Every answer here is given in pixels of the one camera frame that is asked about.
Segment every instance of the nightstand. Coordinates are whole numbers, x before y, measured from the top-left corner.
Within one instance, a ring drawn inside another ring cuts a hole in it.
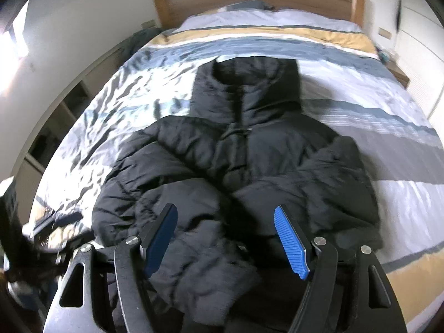
[[[387,62],[387,65],[385,67],[394,75],[396,80],[398,80],[401,83],[401,85],[406,89],[408,83],[410,82],[410,79],[406,74],[404,74],[404,72],[398,67],[398,65],[393,61],[389,61]]]

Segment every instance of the silver bolt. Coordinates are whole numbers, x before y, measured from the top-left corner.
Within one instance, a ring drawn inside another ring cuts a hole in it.
[[[372,248],[370,248],[369,246],[362,246],[361,252],[363,252],[364,254],[370,254],[372,252]]]
[[[138,238],[135,235],[128,237],[125,241],[129,246],[133,246],[138,242]]]
[[[81,251],[82,253],[89,252],[91,249],[92,249],[92,245],[89,244],[89,243],[83,244],[83,245],[80,247],[80,251]]]
[[[314,243],[317,246],[324,246],[325,244],[327,244],[327,240],[324,237],[316,237],[314,239]]]

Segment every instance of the yellow stripe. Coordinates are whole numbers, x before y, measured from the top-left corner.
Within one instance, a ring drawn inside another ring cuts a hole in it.
[[[330,43],[348,49],[354,49],[370,54],[377,54],[375,46],[371,40],[362,33],[338,32],[309,29],[305,27],[241,27],[241,28],[220,28],[212,30],[192,30],[183,31],[171,36],[158,35],[149,43],[150,45],[169,45],[179,42],[186,42],[203,37],[225,35],[225,34],[285,34],[305,37],[316,42]]]
[[[444,249],[387,274],[408,323],[444,291]]]

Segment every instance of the wrinkled fabric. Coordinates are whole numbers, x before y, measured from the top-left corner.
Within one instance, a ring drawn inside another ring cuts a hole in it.
[[[92,214],[106,246],[138,234],[167,203],[178,225],[159,295],[194,322],[222,326],[257,286],[288,268],[274,228],[285,204],[309,239],[381,247],[374,191],[352,138],[301,113],[297,63],[237,57],[199,67],[188,116],[134,133]]]

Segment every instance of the ribbed blue pad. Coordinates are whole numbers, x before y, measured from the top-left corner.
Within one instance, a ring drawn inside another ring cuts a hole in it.
[[[299,274],[302,280],[306,279],[310,270],[307,266],[305,248],[280,206],[274,210],[274,226],[287,254],[291,268],[295,273]]]

